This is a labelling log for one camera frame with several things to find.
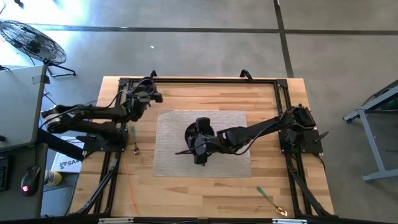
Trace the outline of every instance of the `orange cable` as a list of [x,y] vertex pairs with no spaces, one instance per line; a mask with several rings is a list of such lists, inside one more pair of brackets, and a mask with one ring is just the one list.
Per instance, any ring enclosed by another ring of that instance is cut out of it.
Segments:
[[133,212],[135,214],[137,214],[137,208],[136,208],[136,204],[134,203],[134,197],[132,194],[132,186],[131,186],[131,182],[130,182],[129,168],[127,167],[127,162],[126,162],[125,158],[123,158],[123,164],[124,164],[124,170],[126,171],[127,180],[129,182],[130,199],[131,199],[131,203],[132,203],[132,208],[134,209]]

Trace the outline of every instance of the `small tool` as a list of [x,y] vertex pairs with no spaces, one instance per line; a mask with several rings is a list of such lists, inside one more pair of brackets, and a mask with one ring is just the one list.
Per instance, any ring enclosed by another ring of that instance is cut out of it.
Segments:
[[139,148],[137,146],[137,136],[136,136],[136,129],[134,129],[134,126],[131,126],[131,134],[132,134],[132,138],[134,141],[134,155],[138,155],[139,154]]
[[287,212],[286,210],[284,210],[283,208],[277,206],[272,200],[271,198],[268,197],[268,195],[261,189],[260,186],[257,187],[257,190],[271,203],[273,204],[273,206],[275,206],[275,211],[276,213],[283,215],[283,216],[287,216]]

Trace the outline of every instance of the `fan grille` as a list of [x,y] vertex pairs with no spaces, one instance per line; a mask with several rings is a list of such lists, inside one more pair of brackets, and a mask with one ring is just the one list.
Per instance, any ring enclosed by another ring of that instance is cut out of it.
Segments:
[[66,62],[65,51],[54,40],[37,29],[18,21],[0,23],[0,33],[12,46],[40,61],[56,65]]

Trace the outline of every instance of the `fan stand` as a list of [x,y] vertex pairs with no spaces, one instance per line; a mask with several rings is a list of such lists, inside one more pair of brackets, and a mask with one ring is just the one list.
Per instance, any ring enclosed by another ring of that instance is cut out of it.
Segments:
[[[69,69],[69,68],[65,68],[65,67],[60,66],[60,65],[56,65],[56,64],[50,62],[48,59],[44,59],[44,60],[43,60],[43,64],[44,64],[45,66],[47,66],[47,71],[49,71],[49,74],[51,75],[51,77],[64,77],[64,76],[69,76],[69,75],[76,76],[76,72],[75,72],[74,70]],[[49,66],[55,66],[55,67],[58,67],[58,68],[62,68],[62,69],[64,69],[64,70],[69,71],[69,72],[72,72],[72,73],[65,73],[65,74],[54,75],[54,74],[50,71]]]

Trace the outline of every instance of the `white paper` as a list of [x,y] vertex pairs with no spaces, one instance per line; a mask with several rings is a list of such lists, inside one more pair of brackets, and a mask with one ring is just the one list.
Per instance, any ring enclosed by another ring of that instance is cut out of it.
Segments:
[[[62,136],[61,139],[66,141],[69,140],[69,143],[74,144],[81,149],[83,149],[83,146],[85,145],[83,142],[77,140],[75,137]],[[55,155],[55,159],[51,167],[51,171],[69,173],[80,173],[80,169],[80,161],[72,159],[71,157],[68,157],[59,152],[57,152],[57,155]]]

